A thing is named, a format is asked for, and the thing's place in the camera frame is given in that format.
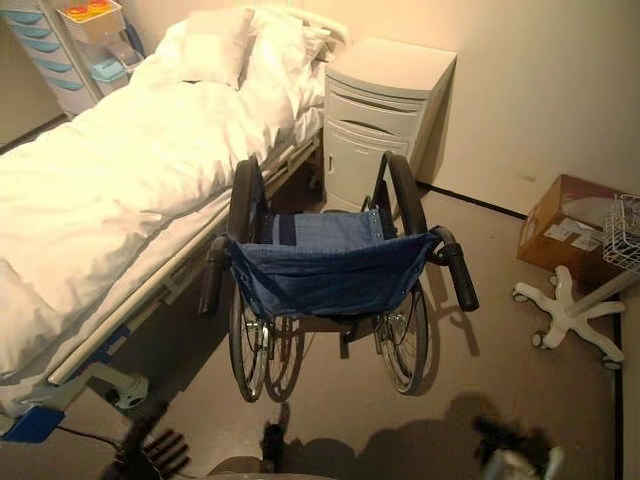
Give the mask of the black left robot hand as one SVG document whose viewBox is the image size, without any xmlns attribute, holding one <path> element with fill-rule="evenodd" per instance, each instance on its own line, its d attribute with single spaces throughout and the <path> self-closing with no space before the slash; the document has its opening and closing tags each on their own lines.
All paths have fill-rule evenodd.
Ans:
<svg viewBox="0 0 640 480">
<path fill-rule="evenodd" d="M 167 429 L 147 441 L 167 409 L 167 402 L 156 403 L 133 421 L 103 479 L 172 479 L 189 464 L 189 447 L 182 434 Z"/>
</svg>

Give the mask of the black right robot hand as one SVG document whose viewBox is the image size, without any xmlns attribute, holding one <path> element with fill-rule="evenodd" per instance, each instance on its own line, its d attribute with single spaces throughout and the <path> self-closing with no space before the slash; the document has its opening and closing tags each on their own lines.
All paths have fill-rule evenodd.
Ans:
<svg viewBox="0 0 640 480">
<path fill-rule="evenodd" d="M 518 424 L 508 425 L 484 416 L 474 417 L 473 428 L 481 436 L 474 457 L 482 466 L 489 462 L 497 450 L 520 454 L 539 472 L 549 462 L 551 444 L 541 428 L 534 427 L 524 432 Z"/>
</svg>

